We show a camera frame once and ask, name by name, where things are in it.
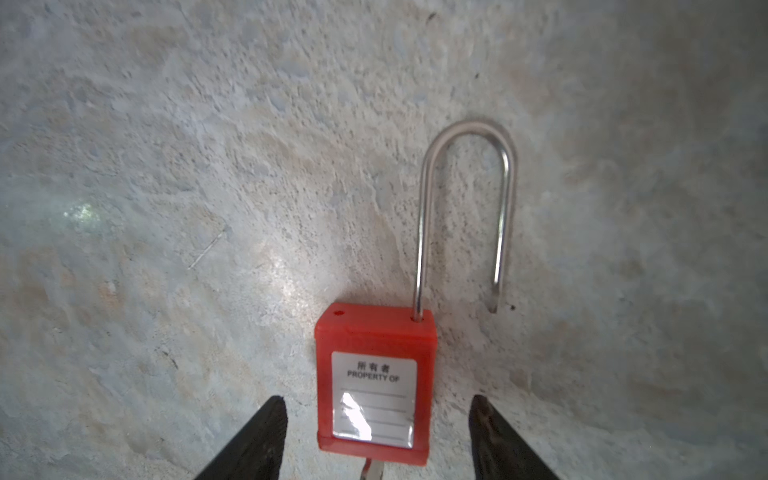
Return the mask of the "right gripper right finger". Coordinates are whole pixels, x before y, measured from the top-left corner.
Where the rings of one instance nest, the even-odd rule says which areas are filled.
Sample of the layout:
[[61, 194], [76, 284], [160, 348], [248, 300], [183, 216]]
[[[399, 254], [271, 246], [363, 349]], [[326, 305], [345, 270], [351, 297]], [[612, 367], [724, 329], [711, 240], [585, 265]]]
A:
[[477, 480], [559, 479], [486, 396], [473, 397], [468, 425]]

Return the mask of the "silver key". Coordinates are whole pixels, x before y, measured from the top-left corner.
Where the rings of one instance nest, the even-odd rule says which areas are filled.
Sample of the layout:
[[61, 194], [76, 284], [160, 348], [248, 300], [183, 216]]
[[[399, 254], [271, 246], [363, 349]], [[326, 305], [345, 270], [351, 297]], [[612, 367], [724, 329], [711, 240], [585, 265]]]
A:
[[382, 480], [384, 466], [384, 462], [368, 458], [360, 474], [360, 480]]

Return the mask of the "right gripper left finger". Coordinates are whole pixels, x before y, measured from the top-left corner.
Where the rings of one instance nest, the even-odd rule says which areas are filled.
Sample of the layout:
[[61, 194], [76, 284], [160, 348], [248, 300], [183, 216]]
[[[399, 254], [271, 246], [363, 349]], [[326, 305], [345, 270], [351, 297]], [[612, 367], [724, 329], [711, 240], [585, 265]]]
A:
[[277, 480], [287, 427], [284, 398], [270, 397], [195, 479]]

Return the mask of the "red padlock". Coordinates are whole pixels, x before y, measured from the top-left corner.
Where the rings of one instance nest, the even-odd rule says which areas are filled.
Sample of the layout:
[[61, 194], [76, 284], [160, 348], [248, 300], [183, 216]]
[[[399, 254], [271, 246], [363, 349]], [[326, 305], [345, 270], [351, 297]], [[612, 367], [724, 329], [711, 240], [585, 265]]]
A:
[[513, 219], [516, 151], [500, 124], [462, 120], [441, 131], [424, 157], [411, 307], [334, 303], [315, 325], [317, 439], [325, 452], [361, 457], [368, 464], [423, 467], [428, 462], [438, 347], [434, 315], [423, 302], [432, 179], [437, 161], [450, 144], [466, 135], [487, 140], [501, 161], [502, 194], [489, 309], [496, 312], [499, 307]]

